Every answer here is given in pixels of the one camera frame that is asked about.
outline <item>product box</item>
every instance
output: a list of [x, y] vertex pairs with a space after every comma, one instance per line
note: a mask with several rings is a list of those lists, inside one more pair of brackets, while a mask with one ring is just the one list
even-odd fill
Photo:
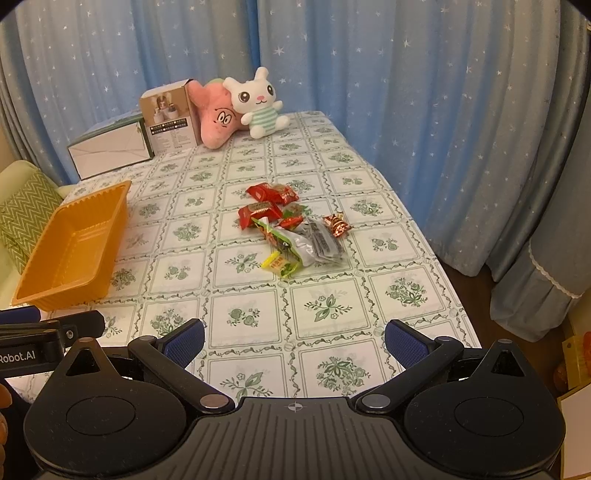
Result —
[[139, 111], [94, 125], [68, 145], [68, 151], [81, 179], [154, 156]]
[[188, 82], [181, 80], [162, 85], [139, 98], [139, 108], [156, 155], [201, 143], [199, 116], [187, 94]]

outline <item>plush toy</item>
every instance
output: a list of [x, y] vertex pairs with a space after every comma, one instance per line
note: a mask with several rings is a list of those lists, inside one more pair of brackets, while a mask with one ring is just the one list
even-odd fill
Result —
[[283, 130], [290, 124], [287, 115], [277, 112], [283, 108], [282, 101], [275, 101], [275, 89], [267, 81], [269, 70], [258, 67], [254, 80], [246, 83], [228, 77], [223, 85], [232, 94], [234, 110], [242, 115], [242, 125], [249, 125], [252, 138], [271, 135], [276, 130]]
[[187, 85], [189, 99], [197, 107], [201, 121], [201, 140], [207, 148], [221, 147], [238, 129], [242, 115], [232, 108], [232, 98], [222, 85], [222, 79], [208, 82], [205, 87], [197, 80]]

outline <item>floral tablecloth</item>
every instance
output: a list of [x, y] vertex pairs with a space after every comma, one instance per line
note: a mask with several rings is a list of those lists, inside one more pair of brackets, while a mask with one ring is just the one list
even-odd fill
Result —
[[[102, 345], [162, 336], [192, 317], [206, 344], [188, 370], [239, 400], [243, 395], [351, 395], [401, 367], [384, 348], [384, 326], [405, 320], [434, 338], [479, 346], [437, 258], [380, 173], [320, 112], [291, 115], [289, 129], [253, 140], [239, 132], [222, 149], [201, 146], [81, 182], [66, 201], [132, 180], [129, 224], [107, 298], [52, 312], [97, 309]], [[272, 249], [241, 231], [237, 209], [261, 181], [291, 185], [306, 214], [342, 211], [354, 226], [337, 265], [281, 280], [260, 268]], [[49, 374], [12, 379], [30, 400]]]

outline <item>snack pile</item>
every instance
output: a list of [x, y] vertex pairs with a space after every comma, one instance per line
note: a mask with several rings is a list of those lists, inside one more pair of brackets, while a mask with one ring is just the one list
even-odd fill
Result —
[[260, 183], [246, 192], [256, 202], [238, 210], [240, 227], [258, 228], [274, 251], [262, 268], [286, 278], [300, 267], [339, 262], [345, 249], [338, 240], [351, 229], [342, 213], [316, 220], [303, 215], [297, 193], [288, 185]]

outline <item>green cushion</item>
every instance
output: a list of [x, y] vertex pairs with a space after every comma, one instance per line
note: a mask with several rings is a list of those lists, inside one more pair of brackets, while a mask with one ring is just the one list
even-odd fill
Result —
[[0, 241], [22, 273], [61, 197], [36, 171], [22, 188], [0, 204]]

